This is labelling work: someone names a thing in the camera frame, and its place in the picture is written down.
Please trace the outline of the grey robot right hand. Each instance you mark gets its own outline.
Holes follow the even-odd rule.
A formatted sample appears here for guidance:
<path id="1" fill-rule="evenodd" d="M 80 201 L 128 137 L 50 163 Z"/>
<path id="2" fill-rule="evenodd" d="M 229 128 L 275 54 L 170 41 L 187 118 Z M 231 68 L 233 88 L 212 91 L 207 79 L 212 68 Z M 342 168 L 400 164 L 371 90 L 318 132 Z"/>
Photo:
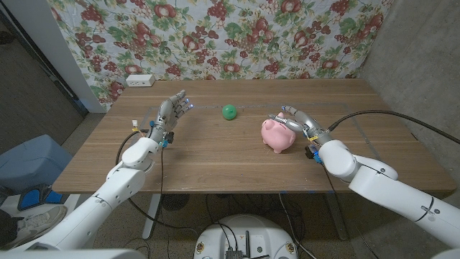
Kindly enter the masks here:
<path id="1" fill-rule="evenodd" d="M 285 125 L 294 132 L 302 132 L 306 138 L 317 145 L 324 145 L 333 139 L 326 129 L 305 112 L 292 106 L 283 106 L 282 110 L 293 115 L 294 119 L 282 118 L 274 114 L 269 114 L 268 118 Z"/>

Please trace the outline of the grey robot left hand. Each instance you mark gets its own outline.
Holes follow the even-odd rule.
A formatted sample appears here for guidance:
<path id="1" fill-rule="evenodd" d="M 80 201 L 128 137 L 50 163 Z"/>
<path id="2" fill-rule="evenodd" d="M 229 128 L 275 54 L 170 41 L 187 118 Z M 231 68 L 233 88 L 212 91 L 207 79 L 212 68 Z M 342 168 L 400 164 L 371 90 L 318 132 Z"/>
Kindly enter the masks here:
<path id="1" fill-rule="evenodd" d="M 186 97 L 185 90 L 181 90 L 176 95 L 169 97 L 161 103 L 147 137 L 155 142 L 161 142 L 168 132 L 172 132 L 179 118 L 192 108 L 193 105 Z"/>

